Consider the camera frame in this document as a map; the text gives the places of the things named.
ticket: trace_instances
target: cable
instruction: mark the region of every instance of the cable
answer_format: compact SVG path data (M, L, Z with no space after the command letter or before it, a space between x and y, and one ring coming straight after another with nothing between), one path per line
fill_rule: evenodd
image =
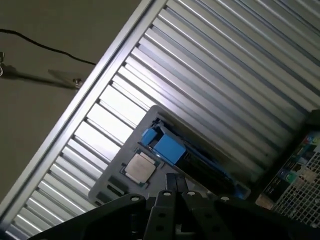
M75 57L75 56L72 56L70 53L67 53L65 51L61 51L61 50L58 50L58 49L55 49L55 48L52 48L52 47L48 47L48 46L45 46L41 43L38 43L28 37L26 37L25 35L23 35L22 33L20 32L17 32L17 31L13 31L13 30L9 30L9 29L3 29L3 28L0 28L0 33L5 33L5 34L12 34L12 35L16 35L26 41L28 41L29 43L32 43L40 48L43 48L43 49L46 49L46 50L49 50L49 51L52 51L52 52L55 52L55 53L58 53L58 54L63 54L63 55L66 55L68 56L69 58L72 58L74 60L77 60L79 62L82 62L82 63L85 63L85 64L90 64L90 65L96 65L94 62L91 62L91 61L87 61L87 60L83 60L81 58L78 58L78 57Z

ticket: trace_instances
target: metal mesh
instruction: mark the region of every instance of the metal mesh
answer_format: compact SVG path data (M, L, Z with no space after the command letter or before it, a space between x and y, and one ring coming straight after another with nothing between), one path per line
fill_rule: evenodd
M272 210L320 228L320 152L312 156Z

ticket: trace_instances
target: floor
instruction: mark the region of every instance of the floor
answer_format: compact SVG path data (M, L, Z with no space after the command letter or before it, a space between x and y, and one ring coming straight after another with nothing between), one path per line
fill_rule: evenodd
M13 0L1 3L0 28L98 62L140 0ZM93 66L0 33L5 64L43 78L48 70L86 78ZM7 194L75 95L20 80L0 79L0 200Z

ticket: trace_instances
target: round screw head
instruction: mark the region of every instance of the round screw head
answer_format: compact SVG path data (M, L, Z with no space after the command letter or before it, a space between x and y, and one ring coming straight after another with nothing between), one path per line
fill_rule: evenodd
M220 199L225 202L230 200L227 196L222 196Z
M140 197L137 197L137 196L133 196L132 198L131 198L131 201L138 201L140 199Z

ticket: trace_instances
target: black mounting arm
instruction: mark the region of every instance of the black mounting arm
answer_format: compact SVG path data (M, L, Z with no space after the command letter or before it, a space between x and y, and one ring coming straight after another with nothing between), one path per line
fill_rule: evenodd
M166 190L146 200L127 194L29 238L30 240L319 240L306 226L231 196L188 191L183 177L167 176Z

